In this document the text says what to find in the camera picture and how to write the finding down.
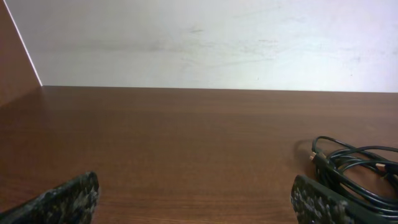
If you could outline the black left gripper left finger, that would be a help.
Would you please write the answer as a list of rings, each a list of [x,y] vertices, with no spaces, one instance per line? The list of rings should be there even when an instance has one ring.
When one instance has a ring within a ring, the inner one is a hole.
[[[91,223],[98,204],[98,176],[90,171],[1,213],[1,223]]]

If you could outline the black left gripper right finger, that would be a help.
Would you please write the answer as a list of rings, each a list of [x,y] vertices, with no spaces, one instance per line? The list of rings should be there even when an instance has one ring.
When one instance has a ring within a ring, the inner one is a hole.
[[[344,198],[305,175],[297,175],[290,193],[300,224],[388,224],[391,221]]]

